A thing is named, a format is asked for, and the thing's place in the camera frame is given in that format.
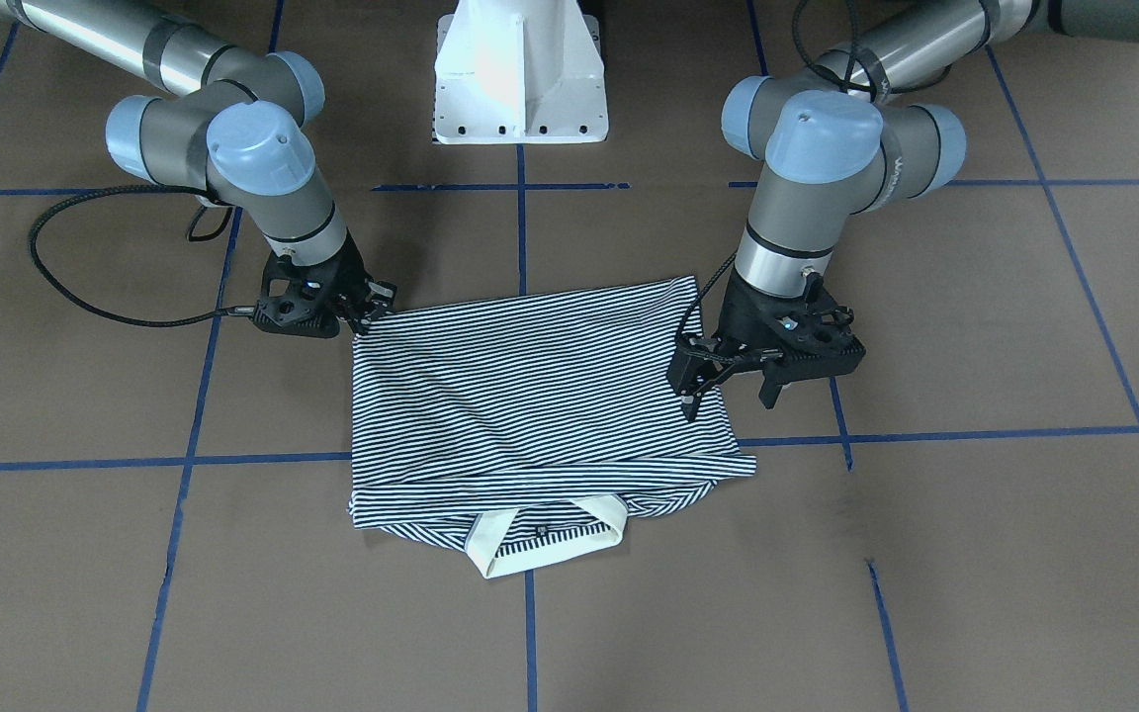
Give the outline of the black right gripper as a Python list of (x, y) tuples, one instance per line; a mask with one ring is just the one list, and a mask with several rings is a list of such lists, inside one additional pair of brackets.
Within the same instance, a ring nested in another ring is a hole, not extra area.
[(392, 312), (398, 285), (371, 279), (352, 237), (345, 237), (338, 252), (321, 265), (323, 301), (331, 311), (342, 312), (354, 336), (364, 336), (375, 321)]

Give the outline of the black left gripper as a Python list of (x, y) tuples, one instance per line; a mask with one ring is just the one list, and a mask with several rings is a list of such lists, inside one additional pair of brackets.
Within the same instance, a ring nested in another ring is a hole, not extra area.
[(677, 336), (667, 383), (687, 422), (699, 415), (702, 398), (734, 373), (796, 377), (797, 352), (787, 342), (782, 316), (797, 311), (797, 298), (771, 296), (745, 281), (728, 284), (713, 337)]

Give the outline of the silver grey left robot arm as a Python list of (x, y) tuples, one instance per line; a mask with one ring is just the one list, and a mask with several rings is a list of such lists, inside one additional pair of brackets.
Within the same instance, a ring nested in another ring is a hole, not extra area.
[(849, 3), (849, 41), (813, 57), (801, 40), (806, 6), (790, 21), (803, 69), (743, 77), (723, 105), (726, 142), (762, 172), (740, 247), (722, 265), (716, 330), (677, 328), (667, 382), (688, 420), (734, 375), (762, 374), (759, 399), (773, 408), (786, 385), (841, 377), (863, 360), (853, 311), (826, 288), (842, 230), (850, 216), (948, 185), (967, 152), (954, 113), (891, 99), (1035, 28), (1139, 44), (1139, 1), (918, 1), (868, 31)]

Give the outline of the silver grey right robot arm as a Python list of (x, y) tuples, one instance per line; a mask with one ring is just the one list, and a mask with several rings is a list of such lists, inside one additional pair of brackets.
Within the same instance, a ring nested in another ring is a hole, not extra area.
[(128, 96), (105, 126), (110, 157), (139, 193), (181, 193), (241, 208), (265, 235), (259, 329), (333, 338), (363, 334), (396, 288), (368, 275), (303, 126), (325, 103), (298, 54), (253, 54), (144, 1), (0, 1), (17, 22), (87, 50), (163, 96)]

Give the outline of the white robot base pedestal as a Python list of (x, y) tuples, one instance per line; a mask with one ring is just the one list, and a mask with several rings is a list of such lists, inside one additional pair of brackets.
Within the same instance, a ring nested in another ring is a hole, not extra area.
[(601, 1), (460, 1), (437, 22), (439, 144), (596, 144), (609, 136)]

